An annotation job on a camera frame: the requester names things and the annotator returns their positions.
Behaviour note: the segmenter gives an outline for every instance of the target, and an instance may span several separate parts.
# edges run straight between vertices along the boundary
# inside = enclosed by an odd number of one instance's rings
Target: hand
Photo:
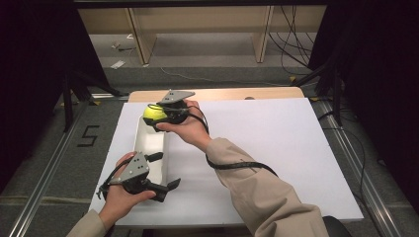
[[[117,166],[134,155],[135,152],[129,152],[118,161]],[[122,166],[115,173],[115,177],[118,177],[125,167],[126,165]],[[132,195],[127,193],[121,185],[110,186],[105,206],[99,212],[99,217],[102,219],[106,230],[109,230],[119,219],[126,216],[133,206],[154,196],[156,196],[156,193],[153,191],[144,191],[140,194]]]
[[[189,113],[203,118],[202,112],[198,109],[200,105],[196,101],[184,100],[187,107],[189,108]],[[186,120],[180,124],[172,124],[169,122],[160,122],[157,125],[157,128],[165,131],[173,131],[178,134],[185,142],[195,145],[202,151],[207,151],[207,146],[211,141],[209,134],[207,133],[204,125],[198,121],[196,118],[187,117]]]

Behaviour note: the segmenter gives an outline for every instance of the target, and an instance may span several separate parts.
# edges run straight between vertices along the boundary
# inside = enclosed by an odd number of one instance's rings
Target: sleeve
[[[105,234],[105,226],[98,212],[91,209],[77,222],[67,237],[103,237]]]
[[[209,143],[214,164],[254,161],[224,138]],[[320,209],[301,203],[291,185],[265,169],[215,170],[232,203],[254,236],[328,236]]]

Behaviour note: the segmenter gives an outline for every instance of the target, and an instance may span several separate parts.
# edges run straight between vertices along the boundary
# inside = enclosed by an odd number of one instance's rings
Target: person's left hand
[[[129,152],[118,161],[117,166],[124,160],[133,157],[135,154],[135,152]],[[122,166],[115,173],[114,177],[118,177],[125,167],[126,165]],[[155,196],[156,193],[153,191],[144,191],[137,195],[132,195],[127,193],[123,186],[112,185],[109,187],[106,203],[99,212],[99,217],[102,219],[106,230],[109,230],[119,219],[126,216],[136,204]]]

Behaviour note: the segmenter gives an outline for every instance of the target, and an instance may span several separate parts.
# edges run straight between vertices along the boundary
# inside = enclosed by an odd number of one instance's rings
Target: person's right hand
[[[203,118],[202,112],[198,109],[200,105],[196,101],[184,100],[189,113]],[[211,141],[209,134],[207,133],[204,125],[196,118],[187,117],[185,121],[180,124],[172,124],[169,122],[160,122],[157,128],[165,131],[173,131],[178,134],[185,142],[198,147],[200,150],[206,152],[207,146]]]

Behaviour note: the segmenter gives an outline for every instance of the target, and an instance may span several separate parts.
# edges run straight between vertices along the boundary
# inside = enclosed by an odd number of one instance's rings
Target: black stand
[[[81,71],[69,71],[65,73],[62,82],[62,97],[64,101],[65,110],[65,128],[64,132],[73,124],[73,108],[71,101],[71,91],[74,92],[77,99],[80,101],[88,101],[92,97],[92,94],[87,88],[87,85],[96,86],[106,92],[109,92],[115,97],[128,96],[129,93],[122,93],[104,83],[101,83],[89,75]]]
[[[359,7],[355,8],[341,36],[338,38],[336,46],[326,63],[292,83],[292,86],[299,87],[319,76],[320,79],[315,88],[318,96],[325,96],[333,88],[333,117],[339,126],[342,126],[340,118],[341,75],[344,74],[345,67],[350,65],[350,61],[357,52],[357,46],[360,45],[359,42],[362,40],[362,35],[367,29],[366,25],[371,21],[369,17],[374,15],[376,1],[361,0]]]

